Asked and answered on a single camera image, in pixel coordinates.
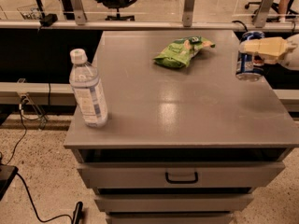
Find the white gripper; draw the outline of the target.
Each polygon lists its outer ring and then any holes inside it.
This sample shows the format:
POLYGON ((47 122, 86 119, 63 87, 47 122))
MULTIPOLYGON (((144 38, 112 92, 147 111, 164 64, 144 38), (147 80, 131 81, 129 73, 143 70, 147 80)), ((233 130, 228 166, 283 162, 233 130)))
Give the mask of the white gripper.
POLYGON ((246 41, 238 50, 260 56, 265 63, 299 71, 299 34, 286 39, 276 36, 246 41))

